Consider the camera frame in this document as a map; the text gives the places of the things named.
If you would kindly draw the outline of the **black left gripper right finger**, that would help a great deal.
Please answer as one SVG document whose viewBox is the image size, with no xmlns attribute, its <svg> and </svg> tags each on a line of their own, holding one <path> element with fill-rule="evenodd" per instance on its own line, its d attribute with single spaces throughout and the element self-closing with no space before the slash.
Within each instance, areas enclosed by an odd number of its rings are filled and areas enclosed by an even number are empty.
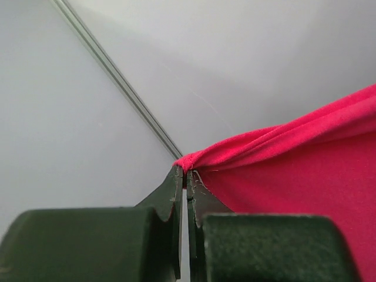
<svg viewBox="0 0 376 282">
<path fill-rule="evenodd" d="M 187 174 L 191 281 L 360 281 L 328 218 L 232 212 Z"/>
</svg>

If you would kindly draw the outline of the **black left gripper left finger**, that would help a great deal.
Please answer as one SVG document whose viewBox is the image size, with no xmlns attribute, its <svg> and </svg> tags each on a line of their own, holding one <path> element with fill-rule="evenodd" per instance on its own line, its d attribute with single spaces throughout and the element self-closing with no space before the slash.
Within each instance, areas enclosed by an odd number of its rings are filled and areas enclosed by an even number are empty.
<svg viewBox="0 0 376 282">
<path fill-rule="evenodd" d="M 21 213 L 1 241 L 2 281 L 176 281 L 183 171 L 133 207 Z"/>
</svg>

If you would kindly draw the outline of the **magenta t shirt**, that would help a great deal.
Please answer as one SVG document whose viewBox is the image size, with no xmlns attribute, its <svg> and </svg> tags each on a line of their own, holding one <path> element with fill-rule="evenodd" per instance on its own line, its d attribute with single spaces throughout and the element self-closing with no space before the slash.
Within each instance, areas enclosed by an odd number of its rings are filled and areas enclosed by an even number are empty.
<svg viewBox="0 0 376 282">
<path fill-rule="evenodd" d="M 222 140 L 176 161 L 239 213 L 318 214 L 344 233 L 375 280 L 375 86 L 282 125 Z"/>
</svg>

